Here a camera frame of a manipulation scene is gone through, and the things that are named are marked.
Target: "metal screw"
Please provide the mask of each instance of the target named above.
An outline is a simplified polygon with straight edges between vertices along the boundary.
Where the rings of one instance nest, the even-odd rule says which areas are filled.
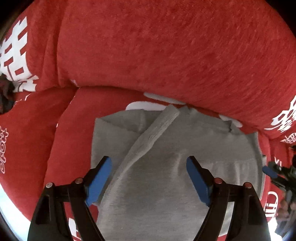
[[[47,183],[47,184],[46,184],[46,187],[47,187],[47,188],[51,188],[52,185],[53,185],[53,183]]]
[[[77,178],[77,179],[75,180],[75,183],[76,183],[76,184],[81,184],[81,183],[83,183],[83,178],[81,178],[81,177]]]
[[[244,183],[244,186],[245,186],[246,188],[252,188],[252,183],[245,182],[245,183]]]
[[[221,178],[219,178],[219,177],[216,177],[216,178],[214,178],[214,182],[216,184],[221,184],[223,182],[223,180]]]

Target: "gray cloth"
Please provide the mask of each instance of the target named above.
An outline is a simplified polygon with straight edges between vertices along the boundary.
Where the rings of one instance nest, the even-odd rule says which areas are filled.
[[[98,200],[97,225],[106,240],[193,240],[208,208],[194,189],[186,159],[227,183],[249,181],[261,197],[266,159],[257,133],[195,109],[130,110],[96,119],[91,167],[103,156],[113,171]],[[233,203],[221,235],[227,233]]]

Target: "hand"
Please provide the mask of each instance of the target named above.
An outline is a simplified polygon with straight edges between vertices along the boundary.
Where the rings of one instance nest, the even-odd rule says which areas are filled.
[[[283,199],[280,202],[280,206],[281,207],[277,212],[276,221],[277,222],[287,221],[287,219],[289,218],[289,213],[288,213],[288,203],[285,201],[285,199]],[[290,208],[291,210],[296,211],[296,203],[295,202],[291,203]]]

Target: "blue gripper pad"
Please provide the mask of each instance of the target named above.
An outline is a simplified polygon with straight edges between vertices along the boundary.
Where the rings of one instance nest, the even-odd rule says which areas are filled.
[[[190,157],[187,158],[186,169],[200,200],[209,207],[211,204],[210,197],[212,194],[212,187],[209,187],[205,183],[205,180],[202,178]]]
[[[273,171],[272,169],[270,169],[268,166],[264,166],[262,168],[262,171],[268,175],[270,178],[276,179],[278,177],[277,173],[275,171]]]
[[[93,202],[96,202],[110,173],[112,170],[111,158],[107,158],[104,164],[101,166],[97,175],[93,179],[92,183],[88,187],[88,193],[86,197],[86,205],[89,207]]]

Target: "gray fabric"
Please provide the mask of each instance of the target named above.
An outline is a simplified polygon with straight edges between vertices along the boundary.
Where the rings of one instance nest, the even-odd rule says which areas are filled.
[[[106,240],[193,240],[208,208],[186,171],[194,155],[227,183],[253,184],[262,195],[266,160],[257,134],[244,135],[222,121],[187,107],[130,110],[96,119],[91,167],[103,156],[113,171],[98,200],[97,225]],[[221,235],[228,230],[230,203]]]

